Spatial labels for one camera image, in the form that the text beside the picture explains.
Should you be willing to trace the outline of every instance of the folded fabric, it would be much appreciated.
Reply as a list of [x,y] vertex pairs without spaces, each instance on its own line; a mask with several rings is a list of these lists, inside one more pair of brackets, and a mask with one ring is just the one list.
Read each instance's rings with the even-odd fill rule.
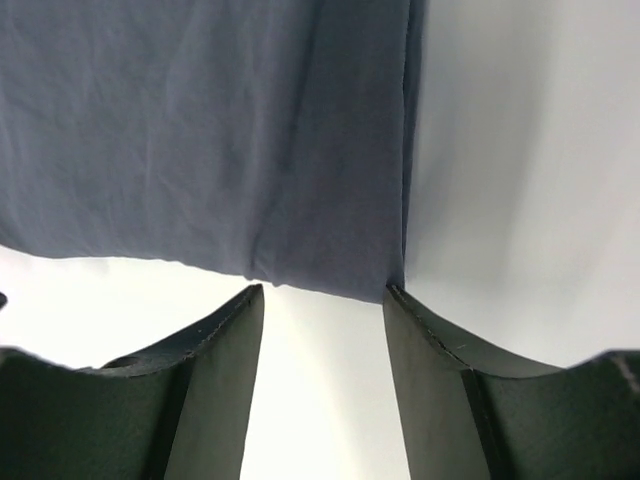
[[421,2],[0,0],[0,244],[381,301]]

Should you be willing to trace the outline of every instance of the garment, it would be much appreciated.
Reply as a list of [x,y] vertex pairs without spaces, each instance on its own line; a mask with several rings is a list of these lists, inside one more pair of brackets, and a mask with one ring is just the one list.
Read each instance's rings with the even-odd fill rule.
[[416,5],[0,0],[0,244],[381,301]]

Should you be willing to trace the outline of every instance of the white surface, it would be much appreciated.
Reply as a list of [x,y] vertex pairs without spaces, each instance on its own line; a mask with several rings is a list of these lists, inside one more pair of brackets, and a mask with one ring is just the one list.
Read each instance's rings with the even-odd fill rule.
[[[432,0],[429,20],[408,290],[550,363],[640,348],[640,4]],[[0,342],[100,365],[244,285],[0,249]],[[266,294],[243,479],[408,478],[380,309]]]

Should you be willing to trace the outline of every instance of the dark gray cloth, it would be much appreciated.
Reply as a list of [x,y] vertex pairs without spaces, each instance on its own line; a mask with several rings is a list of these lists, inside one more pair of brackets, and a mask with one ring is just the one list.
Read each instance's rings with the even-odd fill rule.
[[409,11],[0,0],[0,243],[381,301],[403,282]]

